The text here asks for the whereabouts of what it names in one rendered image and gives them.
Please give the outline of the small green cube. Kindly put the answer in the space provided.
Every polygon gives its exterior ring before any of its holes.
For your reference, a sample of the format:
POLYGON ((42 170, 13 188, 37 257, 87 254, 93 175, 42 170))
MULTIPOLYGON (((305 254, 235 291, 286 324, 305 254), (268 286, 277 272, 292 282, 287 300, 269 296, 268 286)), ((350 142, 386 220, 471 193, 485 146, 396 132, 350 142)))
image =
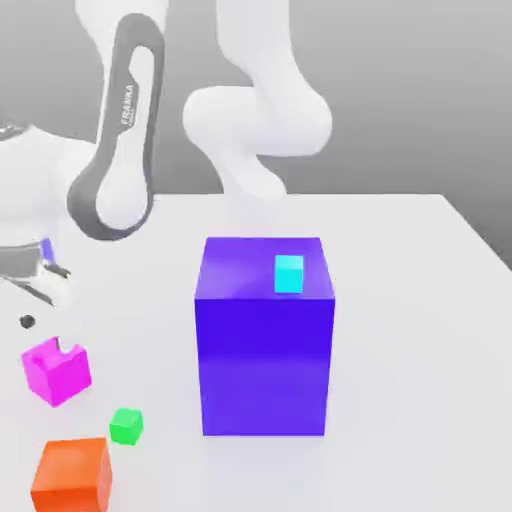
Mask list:
POLYGON ((111 440, 121 445, 134 446, 143 431, 143 415, 138 409, 118 408, 110 423, 111 440))

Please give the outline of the large purple box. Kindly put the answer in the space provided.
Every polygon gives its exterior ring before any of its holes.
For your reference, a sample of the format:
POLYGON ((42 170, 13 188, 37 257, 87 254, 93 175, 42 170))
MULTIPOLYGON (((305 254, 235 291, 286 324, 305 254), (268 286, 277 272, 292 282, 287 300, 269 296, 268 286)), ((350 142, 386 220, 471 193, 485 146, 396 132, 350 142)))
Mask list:
POLYGON ((206 436, 325 432, 335 293, 319 238, 210 237, 194 297, 206 436), (304 257, 301 294, 276 255, 304 257))

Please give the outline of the small cyan cube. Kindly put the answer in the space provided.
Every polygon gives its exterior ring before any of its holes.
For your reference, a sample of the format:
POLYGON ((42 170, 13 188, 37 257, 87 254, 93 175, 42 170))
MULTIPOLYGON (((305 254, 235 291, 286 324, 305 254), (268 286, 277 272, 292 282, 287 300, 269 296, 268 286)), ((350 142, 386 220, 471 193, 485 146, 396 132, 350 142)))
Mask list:
POLYGON ((274 291, 301 294, 304 286, 304 257, 302 255, 276 255, 274 265, 274 291))

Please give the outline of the large orange box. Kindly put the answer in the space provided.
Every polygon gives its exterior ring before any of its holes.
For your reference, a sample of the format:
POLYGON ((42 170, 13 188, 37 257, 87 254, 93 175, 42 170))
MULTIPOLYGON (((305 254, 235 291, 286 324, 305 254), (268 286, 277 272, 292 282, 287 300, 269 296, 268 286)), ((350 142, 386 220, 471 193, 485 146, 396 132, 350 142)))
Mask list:
POLYGON ((112 467, 105 437, 48 441, 30 489, 36 512, 107 512, 112 467))

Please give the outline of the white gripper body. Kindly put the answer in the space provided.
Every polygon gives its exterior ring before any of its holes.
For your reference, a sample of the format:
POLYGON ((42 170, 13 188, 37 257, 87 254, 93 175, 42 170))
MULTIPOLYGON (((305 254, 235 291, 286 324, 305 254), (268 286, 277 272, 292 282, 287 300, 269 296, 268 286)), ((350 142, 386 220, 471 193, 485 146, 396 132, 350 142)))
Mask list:
POLYGON ((71 335, 82 342, 80 313, 72 277, 26 280, 0 278, 0 340, 23 348, 71 335))

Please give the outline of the small magenta cube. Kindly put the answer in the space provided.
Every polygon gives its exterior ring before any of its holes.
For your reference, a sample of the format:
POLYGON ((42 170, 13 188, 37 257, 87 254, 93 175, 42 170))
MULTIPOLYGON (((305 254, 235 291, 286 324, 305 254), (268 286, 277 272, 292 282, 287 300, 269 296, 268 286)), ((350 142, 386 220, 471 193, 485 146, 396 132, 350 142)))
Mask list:
POLYGON ((57 407, 92 384, 86 350, 74 345, 69 352, 60 348, 59 338, 50 338, 21 355, 29 389, 57 407))

